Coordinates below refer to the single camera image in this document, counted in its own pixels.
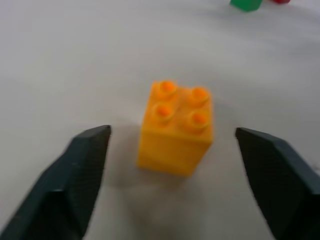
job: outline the green toy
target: green toy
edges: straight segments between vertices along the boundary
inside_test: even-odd
[[[246,12],[257,10],[262,0],[231,0],[230,4]]]

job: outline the white table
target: white table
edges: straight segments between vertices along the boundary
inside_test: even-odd
[[[87,240],[270,240],[236,127],[288,140],[320,166],[320,3],[3,0],[0,226],[79,132],[111,124]],[[187,179],[135,167],[153,81],[215,96],[216,139]]]

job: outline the toy block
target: toy block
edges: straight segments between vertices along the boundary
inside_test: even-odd
[[[190,176],[214,139],[213,103],[204,87],[153,83],[140,130],[137,165]]]
[[[277,4],[288,4],[290,0],[273,0]]]
[[[257,10],[262,0],[231,0],[230,4],[245,11],[251,12]]]

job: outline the lego brick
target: lego brick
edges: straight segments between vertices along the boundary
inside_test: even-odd
[[[213,131],[212,96],[207,89],[155,82],[140,130],[137,165],[190,176],[212,144]]]
[[[320,177],[284,140],[246,128],[236,138],[252,193],[277,240],[320,239]]]
[[[288,4],[290,0],[273,0],[277,4]]]
[[[81,240],[103,177],[111,126],[77,135],[39,177],[0,240]]]
[[[245,11],[251,12],[257,10],[262,0],[231,0],[230,4]]]

